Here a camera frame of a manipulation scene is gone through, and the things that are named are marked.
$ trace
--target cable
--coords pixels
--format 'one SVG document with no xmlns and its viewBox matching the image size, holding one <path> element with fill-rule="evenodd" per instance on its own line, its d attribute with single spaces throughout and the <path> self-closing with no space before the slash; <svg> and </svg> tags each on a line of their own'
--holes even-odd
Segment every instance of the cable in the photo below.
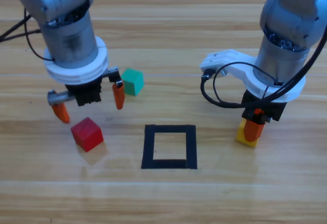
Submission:
<svg viewBox="0 0 327 224">
<path fill-rule="evenodd" d="M 244 104 L 239 104 L 239 103 L 229 103 L 229 102 L 225 102 L 223 100 L 221 100 L 217 94 L 216 91 L 216 87 L 215 87 L 215 81 L 217 78 L 217 75 L 221 72 L 221 70 L 223 70 L 225 67 L 228 67 L 230 65 L 234 65 L 236 63 L 228 63 L 224 66 L 222 66 L 215 74 L 214 77 L 214 83 L 213 83 L 213 88 L 214 88 L 214 92 L 215 95 L 217 97 L 217 99 L 219 101 L 216 101 L 214 99 L 212 99 L 210 96 L 208 96 L 208 94 L 205 92 L 204 89 L 204 84 L 207 80 L 209 80 L 211 78 L 211 76 L 213 75 L 213 73 L 209 73 L 209 74 L 205 74 L 202 76 L 201 78 L 201 85 L 200 85 L 200 89 L 201 89 L 201 93 L 204 96 L 204 98 L 206 98 L 210 103 L 218 106 L 218 107 L 222 107 L 222 108 L 247 108 L 247 109 L 254 109 L 254 108 L 258 108 L 258 107 L 263 107 L 266 105 L 269 105 L 272 101 L 280 98 L 281 96 L 283 96 L 284 94 L 286 94 L 287 92 L 289 92 L 292 88 L 294 88 L 295 85 L 298 84 L 299 81 L 302 80 L 302 78 L 307 74 L 307 72 L 310 70 L 310 68 L 313 66 L 313 64 L 315 63 L 315 61 L 317 60 L 317 58 L 319 57 L 323 47 L 325 46 L 327 42 L 327 26 L 324 30 L 324 34 L 315 50 L 315 52 L 313 53 L 312 57 L 310 58 L 310 60 L 302 67 L 302 69 L 293 77 L 291 78 L 286 84 L 284 84 L 280 89 L 278 89 L 276 92 L 270 94 L 269 96 L 262 98 L 259 101 L 256 102 L 250 102 L 250 103 L 244 103 Z"/>
<path fill-rule="evenodd" d="M 28 35 L 39 34 L 39 33 L 41 33 L 40 29 L 36 29 L 36 30 L 27 32 Z M 10 37 L 7 37 L 7 38 L 3 38 L 3 39 L 0 39 L 0 43 L 5 42 L 5 41 L 9 41 L 9 40 L 12 40 L 12 39 L 16 39 L 16 38 L 19 38 L 19 37 L 24 37 L 25 35 L 26 35 L 26 33 L 22 33 L 22 34 L 13 35 L 13 36 L 10 36 Z"/>
<path fill-rule="evenodd" d="M 26 14 L 27 14 L 27 11 L 26 11 L 26 8 L 24 8 L 24 19 L 26 18 Z M 25 36 L 26 36 L 26 41 L 30 47 L 30 49 L 32 50 L 32 52 L 40 59 L 42 60 L 45 60 L 45 61 L 55 61 L 55 59 L 47 59 L 47 58 L 44 58 L 42 56 L 40 56 L 39 54 L 37 54 L 37 52 L 33 49 L 32 47 L 32 44 L 30 42 L 30 38 L 29 38 L 29 35 L 28 35 L 28 31 L 27 31 L 27 21 L 24 22 L 24 29 L 25 29 Z"/>
<path fill-rule="evenodd" d="M 21 20 L 19 23 L 15 24 L 14 26 L 12 26 L 9 30 L 7 30 L 4 34 L 2 34 L 0 36 L 0 40 L 1 42 L 4 40 L 4 38 L 6 38 L 9 34 L 11 34 L 12 32 L 14 32 L 15 30 L 17 30 L 20 26 L 22 26 L 23 24 L 25 24 L 29 19 L 31 19 L 31 15 L 28 16 L 24 16 L 24 19 Z"/>
</svg>

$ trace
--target table surface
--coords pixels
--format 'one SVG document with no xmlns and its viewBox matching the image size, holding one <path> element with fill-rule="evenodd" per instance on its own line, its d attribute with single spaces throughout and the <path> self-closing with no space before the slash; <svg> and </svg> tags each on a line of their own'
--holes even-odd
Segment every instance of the table surface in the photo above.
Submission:
<svg viewBox="0 0 327 224">
<path fill-rule="evenodd" d="M 327 223 L 327 52 L 256 149 L 235 141 L 243 111 L 200 93 L 206 54 L 257 55 L 265 1 L 95 0 L 90 12 L 110 66 L 141 70 L 145 87 L 118 111 L 104 82 L 101 103 L 66 104 L 70 125 L 46 101 L 64 86 L 26 40 L 2 43 L 0 223 Z M 18 0 L 0 0 L 0 10 L 1 32 L 22 19 Z M 42 37 L 31 41 L 42 52 Z M 233 77 L 218 87 L 234 102 L 245 91 Z M 85 117 L 105 139 L 89 153 L 70 130 Z M 141 169 L 146 124 L 196 125 L 198 170 Z M 154 157 L 185 158 L 185 136 L 156 135 Z"/>
</svg>

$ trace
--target red cube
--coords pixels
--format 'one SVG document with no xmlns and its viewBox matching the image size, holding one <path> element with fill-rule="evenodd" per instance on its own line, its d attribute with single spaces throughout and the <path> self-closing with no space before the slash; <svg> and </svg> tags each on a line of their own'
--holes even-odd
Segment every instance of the red cube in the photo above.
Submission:
<svg viewBox="0 0 327 224">
<path fill-rule="evenodd" d="M 89 117 L 73 126 L 71 131 L 76 143 L 86 152 L 103 142 L 101 128 Z"/>
</svg>

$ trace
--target black square outline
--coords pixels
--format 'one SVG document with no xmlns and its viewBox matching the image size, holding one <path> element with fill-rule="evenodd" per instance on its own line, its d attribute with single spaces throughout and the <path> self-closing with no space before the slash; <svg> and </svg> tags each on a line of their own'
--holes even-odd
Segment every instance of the black square outline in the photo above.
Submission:
<svg viewBox="0 0 327 224">
<path fill-rule="evenodd" d="M 155 133 L 186 133 L 186 160 L 153 159 Z M 196 126 L 145 125 L 145 137 L 141 169 L 198 169 Z"/>
</svg>

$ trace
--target cable connector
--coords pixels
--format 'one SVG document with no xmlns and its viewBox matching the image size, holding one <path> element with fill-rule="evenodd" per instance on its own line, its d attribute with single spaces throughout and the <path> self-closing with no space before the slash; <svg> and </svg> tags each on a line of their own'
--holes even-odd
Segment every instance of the cable connector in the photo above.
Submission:
<svg viewBox="0 0 327 224">
<path fill-rule="evenodd" d="M 202 75 L 202 80 L 209 80 L 211 79 L 211 77 L 216 73 L 216 70 L 214 70 L 213 68 L 208 68 L 204 71 L 203 75 Z"/>
</svg>

